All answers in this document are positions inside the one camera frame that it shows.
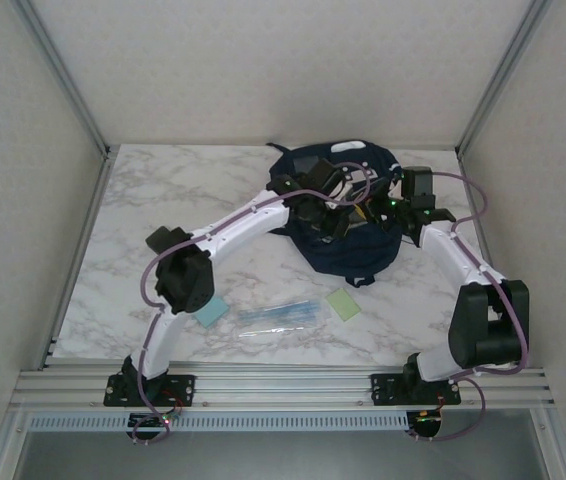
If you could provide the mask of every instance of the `light blue sponge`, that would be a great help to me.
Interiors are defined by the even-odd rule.
[[[225,315],[229,309],[230,307],[228,307],[227,303],[225,303],[221,297],[212,297],[212,300],[207,302],[202,309],[194,313],[194,318],[205,328],[210,328],[210,326]]]

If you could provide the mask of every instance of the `white wall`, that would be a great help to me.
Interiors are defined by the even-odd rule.
[[[35,0],[106,140],[453,147],[529,0]]]
[[[465,163],[492,200],[498,266],[530,287],[532,353],[566,426],[566,1],[553,2]]]
[[[40,354],[99,168],[69,104],[0,0],[0,422]]]

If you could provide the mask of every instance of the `aluminum frame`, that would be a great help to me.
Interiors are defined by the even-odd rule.
[[[22,372],[9,412],[37,411],[147,411],[145,408],[103,406],[104,388],[119,371],[120,360],[54,362],[39,372]],[[170,374],[197,377],[189,411],[378,411],[406,410],[405,406],[375,407],[370,375],[399,373],[400,367],[314,367],[245,364],[173,363]],[[487,408],[548,408],[554,400],[542,369],[518,375],[481,375]],[[478,392],[459,384],[462,403],[449,409],[481,407]],[[410,410],[425,409],[427,405]]]
[[[32,414],[30,432],[131,432],[127,412],[37,412]],[[139,427],[143,432],[161,432],[163,427]],[[407,412],[192,412],[170,420],[178,432],[346,432],[405,431]]]
[[[531,409],[530,415],[550,480],[566,480],[566,435],[556,409]]]
[[[456,148],[459,158],[463,158],[472,146],[472,142],[485,124],[489,114],[494,109],[496,101],[500,97],[505,84],[516,68],[518,61],[525,52],[525,47],[530,43],[534,32],[538,28],[552,0],[531,0],[530,5],[517,28],[514,37],[510,41],[499,65],[496,67],[490,82],[481,97],[470,121],[465,127],[458,147]]]
[[[0,428],[0,480],[14,478],[25,445],[32,414],[7,412]]]
[[[74,110],[77,118],[90,135],[94,146],[101,153],[103,159],[107,158],[109,148],[99,131],[89,108],[87,107],[81,93],[76,88],[70,73],[68,72],[61,56],[59,55],[52,39],[47,34],[41,19],[36,13],[36,9],[30,0],[11,0],[16,13],[21,17],[23,23],[32,34],[34,43],[43,54],[43,58],[50,66],[52,75],[56,78],[61,90],[70,102],[70,107]]]
[[[65,279],[61,297],[54,313],[50,333],[39,356],[39,370],[45,367],[45,362],[47,361],[50,353],[53,351],[54,344],[61,332],[63,320],[65,319],[65,314],[67,313],[70,300],[72,299],[74,286],[76,285],[76,280],[79,276],[79,272],[81,271],[83,258],[85,257],[90,236],[92,235],[92,229],[94,228],[96,217],[99,213],[99,209],[101,208],[101,202],[103,201],[103,196],[105,195],[105,190],[110,180],[110,175],[112,174],[112,168],[114,167],[117,155],[118,148],[112,149],[101,164],[101,169],[99,170],[99,175],[97,177],[96,184],[94,185],[94,190],[92,191],[92,197],[90,198],[90,204],[85,215],[85,220],[81,226],[81,233],[79,234],[79,239],[76,244],[76,248],[74,249],[70,269]]]

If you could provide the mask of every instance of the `navy blue backpack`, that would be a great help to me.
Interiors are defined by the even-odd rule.
[[[295,150],[274,143],[268,145],[283,153],[270,168],[272,179],[308,171],[316,157],[325,158],[332,164],[354,162],[364,165],[372,172],[372,180],[385,176],[396,181],[401,177],[401,166],[388,149],[362,140],[309,145]],[[349,173],[354,191],[365,187],[362,172]],[[345,237],[329,243],[307,224],[294,219],[272,233],[289,236],[317,272],[345,277],[347,283],[356,288],[374,283],[374,275],[394,261],[402,237],[398,225],[385,231],[379,225],[363,221],[351,226]]]

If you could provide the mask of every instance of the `metal bracket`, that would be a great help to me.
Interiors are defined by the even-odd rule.
[[[194,375],[165,375],[161,377],[160,384],[153,386],[156,390],[151,397],[155,407],[191,407],[194,398]],[[145,407],[145,403],[138,396],[138,392],[128,392],[128,381],[125,375],[119,372],[111,375],[107,381],[103,405],[106,407]]]
[[[416,388],[408,388],[402,373],[375,373],[370,375],[372,382],[372,402],[374,406],[408,407],[434,405],[460,405],[461,395],[456,383],[422,382]]]

